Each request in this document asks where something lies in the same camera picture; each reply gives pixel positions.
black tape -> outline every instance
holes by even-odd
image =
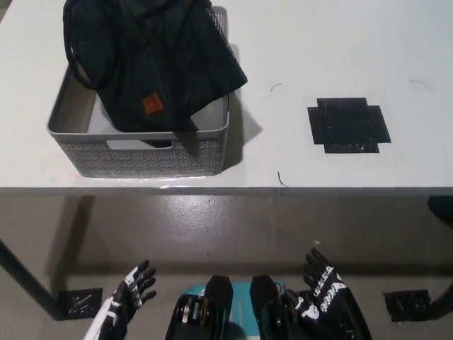
[[[58,305],[69,320],[92,319],[102,305],[102,288],[63,290]]]
[[[390,135],[379,106],[366,98],[318,98],[318,107],[308,108],[315,145],[327,154],[379,153],[379,143]]]

black glove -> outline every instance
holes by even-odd
[[[320,318],[341,329],[339,339],[371,340],[365,318],[349,287],[334,267],[316,249],[306,255],[304,281],[310,286]]]
[[[149,299],[156,296],[156,291],[145,290],[156,282],[156,269],[147,269],[148,261],[135,267],[120,283],[117,290],[104,303],[85,340],[123,340],[127,333],[127,324],[135,312]]]
[[[283,298],[287,299],[302,318],[304,328],[313,339],[337,340],[342,339],[341,328],[332,322],[326,313],[321,313],[313,301],[311,292],[296,293],[286,289]]]

white table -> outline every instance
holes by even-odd
[[[245,145],[237,165],[211,178],[80,177],[45,129],[67,69],[64,0],[14,0],[0,25],[0,191],[453,192],[451,1],[213,3],[228,11],[249,78],[239,92]],[[378,154],[325,154],[307,114],[318,97],[380,105],[392,143]]]

table leg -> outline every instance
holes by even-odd
[[[62,321],[67,319],[60,310],[57,300],[36,280],[1,240],[0,265],[53,320]]]

gray plastic basket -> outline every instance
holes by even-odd
[[[227,36],[227,12],[213,7]],[[47,129],[82,176],[150,178],[209,176],[222,171],[229,124],[229,98],[196,113],[196,132],[123,133],[110,123],[96,92],[67,72]],[[144,141],[165,142],[155,148]]]

